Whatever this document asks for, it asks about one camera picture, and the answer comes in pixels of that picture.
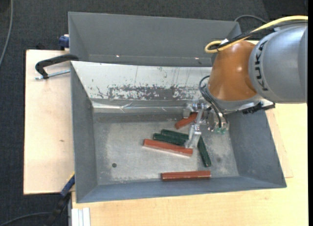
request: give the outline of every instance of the wooden table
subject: wooden table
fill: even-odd
[[[34,80],[38,61],[63,53],[26,52],[24,194],[60,192],[74,169],[70,75]],[[277,105],[267,116],[287,188],[103,203],[76,203],[73,192],[71,205],[89,207],[92,226],[308,225],[307,105]]]

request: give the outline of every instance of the red wooden block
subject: red wooden block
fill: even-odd
[[[162,181],[198,180],[209,179],[210,177],[211,171],[209,170],[161,173]]]
[[[183,118],[182,120],[178,121],[177,123],[175,123],[175,128],[179,130],[180,128],[182,128],[182,127],[188,125],[189,123],[193,122],[196,119],[197,114],[198,113],[196,113],[196,112],[191,113],[188,118]]]
[[[143,146],[148,148],[153,148],[157,150],[167,151],[174,154],[179,154],[183,156],[190,157],[192,156],[193,150],[190,148],[185,148],[182,146],[177,146],[174,144],[156,141],[156,140],[150,140],[150,139],[144,139]]]

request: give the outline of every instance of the gray bin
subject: gray bin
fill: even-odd
[[[237,23],[69,13],[69,30],[70,52],[85,61],[71,65],[77,202],[286,187],[263,111],[229,114],[224,135],[201,128],[209,168],[197,149],[187,158],[142,147],[161,129],[175,131],[187,102],[202,101],[198,83],[213,59],[203,48],[238,35]],[[159,178],[192,170],[212,178]]]

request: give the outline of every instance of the bin floor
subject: bin floor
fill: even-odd
[[[201,132],[212,166],[205,167],[197,148],[191,157],[143,147],[143,140],[152,139],[162,129],[188,133],[188,126],[176,130],[172,121],[104,123],[94,115],[95,157],[99,185],[155,181],[162,172],[211,170],[212,177],[238,176],[230,136]]]

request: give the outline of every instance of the dark carpet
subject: dark carpet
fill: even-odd
[[[67,12],[232,21],[249,14],[267,21],[285,15],[308,14],[308,0],[14,0],[13,28],[0,68],[0,225],[29,213],[50,212],[57,194],[23,195],[24,51],[41,43],[60,49],[58,38],[68,33]],[[0,0],[0,54],[9,28],[10,0]],[[261,25],[251,18],[239,20],[242,31]],[[42,225],[45,217],[11,225]],[[56,225],[66,225],[66,213]]]

